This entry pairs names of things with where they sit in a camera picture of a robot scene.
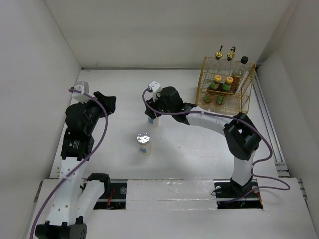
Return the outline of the silver-lid spice jar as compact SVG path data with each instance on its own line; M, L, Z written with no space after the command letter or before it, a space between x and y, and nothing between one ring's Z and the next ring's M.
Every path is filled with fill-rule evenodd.
M154 119L152 119L150 116L148 116L148 125L151 127L158 127L159 117L155 117Z
M142 154L150 154L151 152L151 139L146 132L138 133L136 141L139 147L139 152Z

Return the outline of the yellow-cap sauce bottle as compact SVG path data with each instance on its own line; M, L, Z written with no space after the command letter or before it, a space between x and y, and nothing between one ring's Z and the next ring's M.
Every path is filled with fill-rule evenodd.
M222 105L225 103L228 93L231 89L232 83L233 83L233 78L231 76L228 76L225 82L223 83L222 88L216 98L217 104Z
M220 75L215 75L214 80L210 83L203 97L203 100L206 103L211 103L213 101L221 80L222 80L222 77Z

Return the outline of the clear oil bottle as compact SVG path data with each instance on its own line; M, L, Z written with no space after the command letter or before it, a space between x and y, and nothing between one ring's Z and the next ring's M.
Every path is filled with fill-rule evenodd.
M218 72L220 59L223 56L222 48L223 48L223 45L221 45L219 50L215 53L215 60L214 60L213 68L212 68L212 73L214 74Z

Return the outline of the dark-filled gold-spout oil bottle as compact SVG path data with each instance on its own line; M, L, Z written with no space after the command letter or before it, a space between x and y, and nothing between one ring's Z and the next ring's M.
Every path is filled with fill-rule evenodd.
M227 53L227 57L226 57L226 60L227 60L227 64L226 64L226 74L227 75L230 75L231 74L231 71L232 71L232 61L235 57L235 52L236 52L236 47L233 46L230 51Z

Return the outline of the clear bottle black cap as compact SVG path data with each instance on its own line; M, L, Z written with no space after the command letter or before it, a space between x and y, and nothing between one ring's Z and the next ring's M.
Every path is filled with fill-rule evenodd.
M240 60L240 62L236 65L236 67L233 69L231 73L231 77L233 78L233 82L230 87L230 93L236 93L242 78L245 75L246 72L246 64L248 63L249 58L247 56L243 56Z

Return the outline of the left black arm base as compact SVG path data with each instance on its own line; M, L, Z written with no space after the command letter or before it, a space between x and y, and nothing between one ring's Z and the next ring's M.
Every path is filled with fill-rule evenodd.
M94 209L121 210L126 208L127 179L111 179L106 173L92 173L80 186L82 192L89 181L103 183L103 194L97 200Z

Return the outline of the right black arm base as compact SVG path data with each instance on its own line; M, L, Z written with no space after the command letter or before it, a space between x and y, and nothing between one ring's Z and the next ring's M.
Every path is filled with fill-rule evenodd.
M243 187L236 185L232 180L214 180L214 189L211 195L215 196L218 209L262 209L263 205L259 192L251 192L246 197L227 203L227 201L244 196L257 186L256 180L250 181Z

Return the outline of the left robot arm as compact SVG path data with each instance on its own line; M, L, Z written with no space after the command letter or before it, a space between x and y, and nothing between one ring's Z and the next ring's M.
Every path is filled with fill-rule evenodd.
M114 113L116 97L99 91L91 96L70 89L84 97L65 111L67 126L61 150L60 178L37 213L30 230L30 238L84 239L87 220L100 197L111 193L110 177L93 173L83 183L83 174L90 157L101 145L92 133L100 118L108 120Z

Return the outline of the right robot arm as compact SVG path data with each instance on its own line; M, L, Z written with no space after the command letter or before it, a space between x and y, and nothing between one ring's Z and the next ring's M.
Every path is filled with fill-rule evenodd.
M252 180L253 158L261 138L245 113L233 117L212 113L196 104L184 102L172 86L148 86L142 93L142 100L146 106L145 114L153 120L162 115L172 116L179 123L202 127L224 136L234 156L230 190L236 196L242 196L248 191Z

